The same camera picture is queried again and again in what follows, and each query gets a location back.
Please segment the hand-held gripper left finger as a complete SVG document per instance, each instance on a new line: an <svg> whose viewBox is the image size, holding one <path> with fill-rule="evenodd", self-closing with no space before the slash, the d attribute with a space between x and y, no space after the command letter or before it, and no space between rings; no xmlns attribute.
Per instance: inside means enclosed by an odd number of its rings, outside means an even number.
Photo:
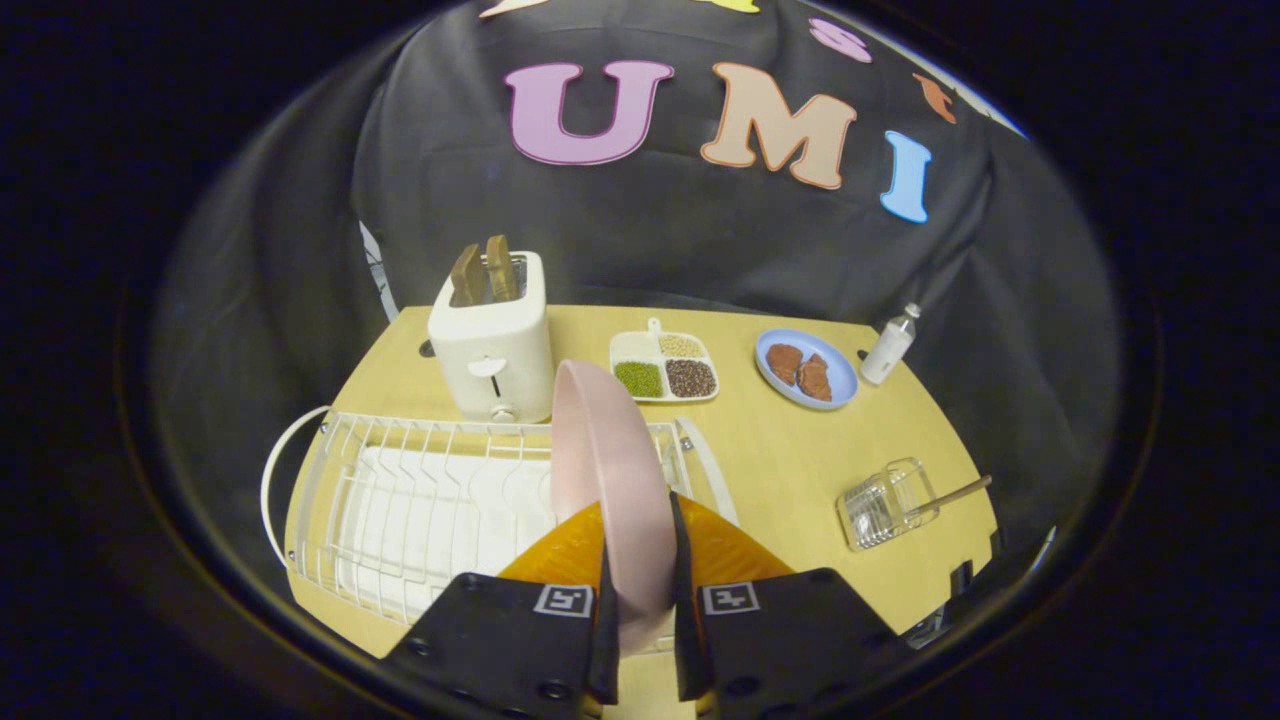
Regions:
<svg viewBox="0 0 1280 720"><path fill-rule="evenodd" d="M598 719L618 701L620 601L599 503L503 573L457 575L383 659L503 719Z"/></svg>

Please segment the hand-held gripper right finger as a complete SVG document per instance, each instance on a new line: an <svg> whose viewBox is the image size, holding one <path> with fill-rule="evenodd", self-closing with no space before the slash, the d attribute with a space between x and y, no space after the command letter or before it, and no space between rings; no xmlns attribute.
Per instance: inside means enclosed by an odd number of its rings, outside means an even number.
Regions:
<svg viewBox="0 0 1280 720"><path fill-rule="evenodd" d="M700 503L669 505L676 682L700 719L844 716L914 657L835 569L795 571Z"/></svg>

